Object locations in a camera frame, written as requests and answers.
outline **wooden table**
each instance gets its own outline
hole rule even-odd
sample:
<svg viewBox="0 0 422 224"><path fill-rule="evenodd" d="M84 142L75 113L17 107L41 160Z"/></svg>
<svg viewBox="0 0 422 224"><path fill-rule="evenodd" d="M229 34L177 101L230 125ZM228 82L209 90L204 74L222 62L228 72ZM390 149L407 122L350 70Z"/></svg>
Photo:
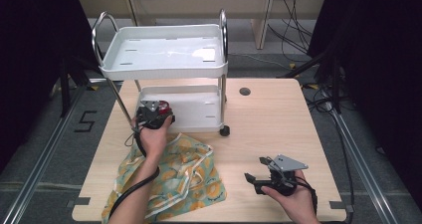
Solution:
<svg viewBox="0 0 422 224"><path fill-rule="evenodd" d="M215 79L150 80L142 86L213 84ZM243 96L241 88L251 93ZM225 201L182 214L169 221L189 222L282 222L289 217L280 205L265 195L257 195L245 179L249 172L268 178L269 170L260 164L260 156L279 153L309 166L307 181L318 196L317 217L320 221L345 219L344 210L330 209L329 201L340 201L338 190L320 145L317 131L296 80L228 79L225 124L227 137L218 132L186 133L214 147L215 165L227 189ZM126 81L120 90L129 112L134 113L138 98L134 82ZM124 141L131 130L118 104L105 127L80 198L90 198L89 205L76 205L77 221L100 221L106 200L112 191L117 167L129 152Z"/></svg>

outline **patterned cloth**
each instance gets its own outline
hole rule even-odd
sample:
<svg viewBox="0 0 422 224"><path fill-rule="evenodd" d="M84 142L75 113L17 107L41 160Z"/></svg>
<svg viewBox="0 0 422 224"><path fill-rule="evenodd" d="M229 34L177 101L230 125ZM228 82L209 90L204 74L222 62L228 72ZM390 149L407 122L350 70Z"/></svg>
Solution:
<svg viewBox="0 0 422 224"><path fill-rule="evenodd" d="M145 158L137 145L118 168L114 189L102 214L108 222L109 212ZM214 152L210 145L180 133L168 142L161 157L160 174L153 181L145 222L159 221L206 207L226 199L226 189L214 167Z"/></svg>

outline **cart bottom shelf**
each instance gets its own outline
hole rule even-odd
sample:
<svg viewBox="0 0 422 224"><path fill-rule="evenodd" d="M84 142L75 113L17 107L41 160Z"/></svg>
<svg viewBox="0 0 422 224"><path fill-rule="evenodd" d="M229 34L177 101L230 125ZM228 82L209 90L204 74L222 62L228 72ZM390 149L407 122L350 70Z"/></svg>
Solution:
<svg viewBox="0 0 422 224"><path fill-rule="evenodd" d="M167 101L175 115L169 132L209 132L224 127L217 86L144 87L140 101Z"/></svg>

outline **caster wheel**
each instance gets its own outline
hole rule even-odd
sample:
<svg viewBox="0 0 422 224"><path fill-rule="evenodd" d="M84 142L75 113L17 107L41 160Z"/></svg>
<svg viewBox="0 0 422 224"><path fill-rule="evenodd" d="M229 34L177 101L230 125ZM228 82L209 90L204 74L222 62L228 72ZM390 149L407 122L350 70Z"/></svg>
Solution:
<svg viewBox="0 0 422 224"><path fill-rule="evenodd" d="M230 135L230 127L227 125L224 125L222 129L220 129L220 135L222 136L228 136Z"/></svg>

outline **white utility cart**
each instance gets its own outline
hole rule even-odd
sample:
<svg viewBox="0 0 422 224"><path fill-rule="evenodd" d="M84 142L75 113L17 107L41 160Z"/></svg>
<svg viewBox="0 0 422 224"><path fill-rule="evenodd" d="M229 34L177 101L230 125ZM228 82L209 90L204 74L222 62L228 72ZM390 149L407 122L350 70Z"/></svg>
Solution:
<svg viewBox="0 0 422 224"><path fill-rule="evenodd" d="M97 32L104 18L110 18L115 35L103 58ZM228 71L227 20L220 11L220 24L118 28L108 12L99 16L93 28L93 48L100 69L111 86L127 121L131 115L113 81L134 80L140 101L167 101L176 116L171 132L220 131L230 134L224 123ZM218 85L141 87L146 79L218 79Z"/></svg>

